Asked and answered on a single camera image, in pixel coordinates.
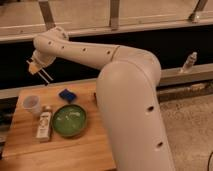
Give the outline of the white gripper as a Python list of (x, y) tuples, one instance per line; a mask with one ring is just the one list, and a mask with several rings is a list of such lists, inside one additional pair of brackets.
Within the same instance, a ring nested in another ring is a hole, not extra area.
[(29, 65), (28, 71), (34, 75), (38, 73), (41, 68), (50, 66), (54, 62), (55, 57), (35, 50), (32, 55), (32, 60), (33, 61), (27, 61)]

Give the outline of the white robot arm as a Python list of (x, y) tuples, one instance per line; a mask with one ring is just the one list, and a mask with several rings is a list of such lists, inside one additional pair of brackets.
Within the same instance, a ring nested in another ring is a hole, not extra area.
[(157, 57), (138, 48), (73, 42), (61, 27), (36, 35), (29, 72), (61, 57), (100, 71), (96, 99), (117, 171), (175, 171), (157, 99)]

